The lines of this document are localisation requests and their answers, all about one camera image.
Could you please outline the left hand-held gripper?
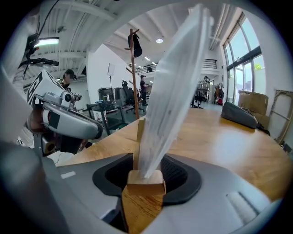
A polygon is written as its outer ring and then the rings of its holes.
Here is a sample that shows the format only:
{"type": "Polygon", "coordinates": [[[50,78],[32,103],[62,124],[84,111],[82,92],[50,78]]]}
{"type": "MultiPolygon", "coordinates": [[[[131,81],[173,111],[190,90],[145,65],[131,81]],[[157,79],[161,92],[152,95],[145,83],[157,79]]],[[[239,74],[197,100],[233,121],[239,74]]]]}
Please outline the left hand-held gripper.
{"type": "Polygon", "coordinates": [[[75,103],[82,95],[73,93],[69,84],[57,81],[43,69],[27,90],[27,103],[30,106],[38,99],[50,118],[44,125],[51,131],[78,139],[98,139],[102,136],[103,126],[75,110],[75,103]]]}

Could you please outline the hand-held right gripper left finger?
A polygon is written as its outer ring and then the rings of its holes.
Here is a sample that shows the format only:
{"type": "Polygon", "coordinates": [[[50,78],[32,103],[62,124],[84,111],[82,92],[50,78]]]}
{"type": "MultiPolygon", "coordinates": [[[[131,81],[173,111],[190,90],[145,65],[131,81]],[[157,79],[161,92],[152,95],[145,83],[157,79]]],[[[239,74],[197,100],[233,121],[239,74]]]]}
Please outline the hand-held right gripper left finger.
{"type": "Polygon", "coordinates": [[[93,181],[103,163],[57,167],[30,148],[0,144],[1,207],[13,233],[121,234],[128,231],[121,194],[93,181]]]}

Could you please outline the person's left hand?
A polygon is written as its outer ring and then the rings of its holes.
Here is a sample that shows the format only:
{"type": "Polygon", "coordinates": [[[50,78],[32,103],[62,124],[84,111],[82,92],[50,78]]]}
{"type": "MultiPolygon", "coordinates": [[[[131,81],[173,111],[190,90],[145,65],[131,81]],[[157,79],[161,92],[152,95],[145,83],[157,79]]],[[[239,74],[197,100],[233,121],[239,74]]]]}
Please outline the person's left hand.
{"type": "Polygon", "coordinates": [[[43,108],[34,108],[27,121],[28,129],[33,134],[46,133],[47,128],[43,125],[43,108]]]}

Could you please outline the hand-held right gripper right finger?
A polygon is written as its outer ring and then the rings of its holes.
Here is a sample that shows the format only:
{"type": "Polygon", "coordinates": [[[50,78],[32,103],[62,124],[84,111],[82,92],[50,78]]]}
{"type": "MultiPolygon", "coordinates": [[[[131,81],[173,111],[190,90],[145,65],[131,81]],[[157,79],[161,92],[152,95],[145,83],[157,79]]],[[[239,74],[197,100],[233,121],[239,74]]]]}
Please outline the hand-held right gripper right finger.
{"type": "Polygon", "coordinates": [[[168,154],[161,170],[167,193],[146,234],[257,234],[281,204],[218,165],[168,154]]]}

